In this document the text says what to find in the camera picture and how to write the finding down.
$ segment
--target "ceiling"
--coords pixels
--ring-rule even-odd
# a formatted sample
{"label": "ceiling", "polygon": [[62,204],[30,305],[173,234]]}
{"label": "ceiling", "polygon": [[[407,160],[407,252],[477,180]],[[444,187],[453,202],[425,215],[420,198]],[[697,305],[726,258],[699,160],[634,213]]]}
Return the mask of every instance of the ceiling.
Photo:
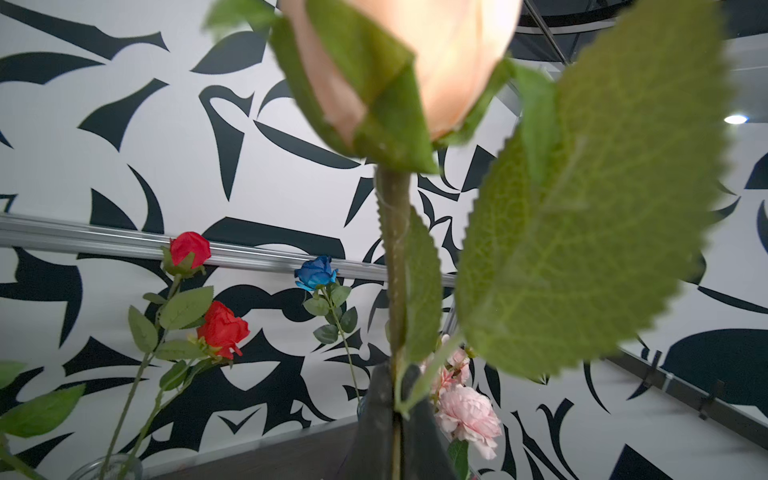
{"label": "ceiling", "polygon": [[[616,15],[634,0],[532,0],[544,17],[555,41],[571,61],[601,30],[613,26]],[[768,0],[721,0],[730,40],[727,52],[737,88],[733,113],[750,122],[768,123]],[[524,8],[510,44],[512,56],[543,67],[553,78],[563,66],[529,12]],[[513,111],[519,104],[514,92],[499,97]]]}

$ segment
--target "ceiling light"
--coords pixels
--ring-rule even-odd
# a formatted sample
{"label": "ceiling light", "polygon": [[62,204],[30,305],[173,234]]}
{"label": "ceiling light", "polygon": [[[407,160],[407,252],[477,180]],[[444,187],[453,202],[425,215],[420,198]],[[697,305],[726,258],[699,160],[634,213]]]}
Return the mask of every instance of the ceiling light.
{"label": "ceiling light", "polygon": [[749,119],[749,117],[745,117],[744,115],[731,115],[730,117],[725,117],[725,121],[732,125],[744,124]]}

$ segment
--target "black and white patterned wall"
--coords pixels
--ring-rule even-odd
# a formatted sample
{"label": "black and white patterned wall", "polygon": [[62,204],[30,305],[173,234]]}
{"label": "black and white patterned wall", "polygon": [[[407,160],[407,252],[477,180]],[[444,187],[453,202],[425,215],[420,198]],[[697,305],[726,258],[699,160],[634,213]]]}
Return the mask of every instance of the black and white patterned wall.
{"label": "black and white patterned wall", "polygon": [[[262,35],[243,28],[214,44],[202,34],[209,4],[0,0],[0,209],[381,263],[372,167],[334,154],[311,131]],[[436,155],[442,176],[414,177],[412,203],[446,273],[455,271],[482,175],[515,120],[494,101],[470,144]],[[657,328],[641,334],[647,351],[625,348],[659,349],[666,369],[703,388],[710,376],[723,378],[727,399],[766,421],[768,157],[760,159],[768,125],[743,125],[735,135],[706,270],[682,283]],[[301,308],[289,275],[208,271],[200,282],[216,287],[251,335],[231,370],[201,377],[158,417],[141,449],[150,468],[355,412],[341,345],[319,347],[312,331],[324,319]],[[365,389],[368,368],[389,354],[386,286],[344,282],[361,314],[351,343]],[[0,248],[0,351],[29,364],[0,391],[0,412],[52,389],[87,386],[63,425],[12,439],[13,452],[54,479],[103,455],[141,358],[125,312],[131,304],[149,309],[141,295],[167,288],[156,261]],[[127,425],[146,418],[168,368],[147,370]],[[768,471],[765,452],[658,392],[638,392],[634,377],[608,364],[541,383],[499,375],[479,359],[473,369],[505,423],[498,457],[471,457],[483,478]],[[137,431],[126,428],[118,446],[129,448]]]}

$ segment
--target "serrated leaf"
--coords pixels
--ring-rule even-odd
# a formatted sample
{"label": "serrated leaf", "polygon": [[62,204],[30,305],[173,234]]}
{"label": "serrated leaf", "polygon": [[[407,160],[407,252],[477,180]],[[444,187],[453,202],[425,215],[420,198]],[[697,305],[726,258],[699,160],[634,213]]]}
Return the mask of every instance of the serrated leaf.
{"label": "serrated leaf", "polygon": [[179,360],[160,377],[160,388],[164,391],[172,390],[181,385],[187,376],[187,362]]}
{"label": "serrated leaf", "polygon": [[208,11],[203,28],[212,31],[218,41],[244,23],[257,31],[269,28],[275,20],[275,8],[264,0],[218,0]]}
{"label": "serrated leaf", "polygon": [[161,343],[154,355],[161,360],[194,360],[203,358],[205,353],[196,343],[179,339]]}
{"label": "serrated leaf", "polygon": [[520,124],[528,172],[535,184],[541,185],[547,163],[560,141],[557,88],[541,72],[515,65],[515,85],[523,100],[523,121]]}
{"label": "serrated leaf", "polygon": [[291,94],[306,120],[312,125],[312,129],[329,147],[341,155],[347,157],[354,155],[352,149],[344,144],[336,130],[326,122],[323,109],[317,103],[315,93],[301,64],[293,28],[285,18],[278,18],[273,23],[270,45],[280,69],[286,75]]}
{"label": "serrated leaf", "polygon": [[164,305],[167,302],[165,298],[152,292],[145,293],[141,298],[148,302],[156,303],[157,305]]}
{"label": "serrated leaf", "polygon": [[339,320],[339,325],[344,333],[352,333],[357,327],[357,307],[354,306],[351,309],[344,312]]}
{"label": "serrated leaf", "polygon": [[331,300],[333,301],[333,305],[341,306],[342,303],[346,302],[346,299],[351,292],[352,288],[344,285],[339,285],[334,288],[331,292]]}
{"label": "serrated leaf", "polygon": [[169,330],[183,329],[208,311],[214,301],[214,288],[202,286],[180,292],[166,303],[160,312],[160,325]]}
{"label": "serrated leaf", "polygon": [[420,363],[432,353],[442,316],[440,259],[429,230],[411,207],[406,237],[406,359]]}
{"label": "serrated leaf", "polygon": [[46,393],[17,405],[0,417],[0,432],[23,439],[48,433],[67,419],[83,392],[85,384]]}
{"label": "serrated leaf", "polygon": [[333,309],[333,312],[336,313],[336,317],[333,316],[333,313],[327,313],[326,321],[331,325],[336,325],[336,319],[340,319],[342,315],[341,307],[340,306],[336,307],[335,309]]}
{"label": "serrated leaf", "polygon": [[491,166],[455,291],[462,331],[489,363],[532,378],[609,353],[685,277],[725,146],[717,7],[624,11],[558,82],[562,147],[545,182],[534,192],[520,135]]}
{"label": "serrated leaf", "polygon": [[144,353],[149,353],[157,346],[157,330],[138,308],[131,305],[128,308],[128,326],[134,343]]}
{"label": "serrated leaf", "polygon": [[325,316],[330,311],[328,300],[322,297],[310,298],[305,300],[302,305],[304,305],[307,312],[312,313],[314,316]]}
{"label": "serrated leaf", "polygon": [[11,385],[11,382],[22,372],[27,364],[13,360],[0,360],[0,389]]}
{"label": "serrated leaf", "polygon": [[313,332],[316,339],[323,345],[334,343],[339,338],[339,329],[336,325],[323,325]]}
{"label": "serrated leaf", "polygon": [[469,442],[466,440],[454,439],[448,445],[448,458],[451,459],[451,465],[456,470],[456,478],[464,480],[469,476]]}
{"label": "serrated leaf", "polygon": [[482,121],[485,112],[488,110],[488,106],[491,104],[491,100],[493,100],[493,97],[502,89],[509,79],[512,78],[514,67],[515,66],[512,64],[510,58],[503,58],[497,63],[496,68],[494,68],[493,73],[491,73],[488,84],[485,86],[485,90],[480,94],[480,98],[475,102],[475,106],[472,107],[464,118],[462,126],[432,142],[432,147],[435,148],[435,150],[447,148],[451,145],[465,144],[472,139],[475,130],[477,130],[480,121]]}

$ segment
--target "green leaf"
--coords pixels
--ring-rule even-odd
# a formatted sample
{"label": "green leaf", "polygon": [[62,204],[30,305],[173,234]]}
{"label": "green leaf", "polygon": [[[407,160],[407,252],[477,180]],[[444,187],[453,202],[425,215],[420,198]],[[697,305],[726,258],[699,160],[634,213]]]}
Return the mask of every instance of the green leaf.
{"label": "green leaf", "polygon": [[342,303],[346,302],[346,298],[351,292],[352,288],[344,285],[339,285],[334,288],[331,292],[331,300],[333,301],[333,305],[341,306]]}
{"label": "green leaf", "polygon": [[154,355],[161,360],[194,360],[203,358],[205,353],[196,343],[179,339],[161,343]]}
{"label": "green leaf", "polygon": [[304,113],[304,117],[312,125],[312,129],[329,147],[341,155],[347,157],[355,155],[352,149],[344,144],[336,130],[325,121],[323,109],[317,103],[315,93],[301,64],[293,28],[285,18],[278,18],[273,23],[270,45],[272,45],[278,65],[286,75],[291,94]]}
{"label": "green leaf", "polygon": [[545,182],[534,188],[520,135],[485,175],[455,295],[488,363],[555,375],[650,327],[677,291],[723,171],[730,95],[717,8],[625,10],[558,82],[562,147]]}
{"label": "green leaf", "polygon": [[465,144],[472,139],[475,135],[478,125],[485,116],[485,112],[488,110],[488,106],[491,104],[491,100],[498,93],[499,90],[512,78],[514,72],[514,64],[510,58],[503,58],[497,63],[494,68],[491,77],[488,80],[488,84],[485,86],[485,90],[480,94],[480,98],[475,102],[475,106],[467,114],[464,119],[464,124],[458,129],[435,140],[432,146],[439,150],[441,148],[447,148],[451,145]]}
{"label": "green leaf", "polygon": [[343,0],[307,0],[306,13],[325,51],[366,105],[413,62],[404,45]]}
{"label": "green leaf", "polygon": [[528,172],[534,183],[541,185],[549,158],[560,141],[557,88],[541,72],[521,65],[515,66],[515,84],[523,100],[523,121],[519,128]]}
{"label": "green leaf", "polygon": [[400,172],[439,174],[432,157],[413,65],[402,70],[355,130],[355,149],[368,161]]}
{"label": "green leaf", "polygon": [[451,464],[456,470],[456,478],[459,480],[464,480],[469,476],[468,448],[469,442],[466,440],[454,439],[448,445],[448,457],[451,459]]}
{"label": "green leaf", "polygon": [[330,311],[328,300],[323,297],[310,298],[302,303],[302,305],[304,305],[307,312],[312,313],[314,316],[325,316]]}
{"label": "green leaf", "polygon": [[181,328],[181,330],[184,329],[196,329],[198,326],[205,325],[205,316],[200,317],[199,319],[195,320],[192,323],[188,323],[185,327]]}
{"label": "green leaf", "polygon": [[419,363],[432,353],[442,316],[440,259],[429,230],[411,207],[406,237],[406,359]]}
{"label": "green leaf", "polygon": [[336,325],[323,325],[319,329],[313,332],[315,338],[323,345],[329,345],[334,343],[339,338],[339,329]]}
{"label": "green leaf", "polygon": [[341,318],[341,314],[342,314],[341,307],[338,306],[335,309],[333,309],[333,311],[336,313],[336,317],[333,316],[333,313],[327,313],[326,314],[326,321],[328,323],[330,323],[331,325],[336,325],[336,319],[337,318],[338,319]]}
{"label": "green leaf", "polygon": [[26,363],[13,360],[0,360],[0,389],[11,385],[11,382],[22,372]]}
{"label": "green leaf", "polygon": [[157,305],[164,305],[167,302],[165,298],[152,292],[145,293],[141,298],[148,302],[156,303]]}
{"label": "green leaf", "polygon": [[131,305],[128,308],[128,325],[131,335],[139,350],[149,353],[157,346],[157,330],[138,308]]}
{"label": "green leaf", "polygon": [[212,31],[218,41],[246,22],[258,31],[275,20],[275,8],[264,0],[218,0],[208,11],[203,28]]}
{"label": "green leaf", "polygon": [[202,286],[174,295],[160,312],[160,325],[169,330],[183,329],[208,311],[214,301],[214,288]]}
{"label": "green leaf", "polygon": [[164,391],[172,390],[181,385],[184,377],[187,376],[187,362],[179,360],[174,363],[162,377],[160,377],[160,388]]}
{"label": "green leaf", "polygon": [[339,325],[341,325],[341,330],[344,333],[354,332],[355,327],[357,327],[357,307],[354,306],[344,312],[344,314],[341,315],[341,319],[339,320]]}
{"label": "green leaf", "polygon": [[189,375],[187,375],[187,378],[184,379],[184,385],[189,385],[192,383],[192,380],[198,375],[200,375],[203,372],[207,372],[208,370],[212,369],[216,366],[216,363],[214,363],[214,359],[204,359],[194,364],[192,367],[192,370],[190,370]]}
{"label": "green leaf", "polygon": [[0,417],[0,432],[23,439],[48,433],[67,419],[84,391],[85,384],[81,384],[15,406]]}

